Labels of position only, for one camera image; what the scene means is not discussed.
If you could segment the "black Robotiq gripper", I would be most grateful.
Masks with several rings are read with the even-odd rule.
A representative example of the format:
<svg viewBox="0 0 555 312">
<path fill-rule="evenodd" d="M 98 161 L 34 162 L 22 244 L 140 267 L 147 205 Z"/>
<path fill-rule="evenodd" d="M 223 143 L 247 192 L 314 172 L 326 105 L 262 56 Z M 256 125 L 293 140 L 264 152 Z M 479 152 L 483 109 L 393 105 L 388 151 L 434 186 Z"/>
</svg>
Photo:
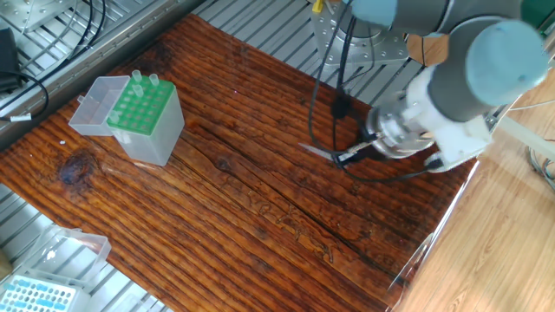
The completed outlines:
<svg viewBox="0 0 555 312">
<path fill-rule="evenodd" d="M 343 153 L 340 153 L 337 158 L 344 160 L 336 161 L 336 166 L 345 167 L 365 159 L 381 161 L 382 154 L 372 145 L 377 139 L 378 135 L 376 133 L 370 133 L 366 128 L 360 128 L 359 134 L 356 136 L 356 142 L 360 144 L 352 146 Z"/>
</svg>

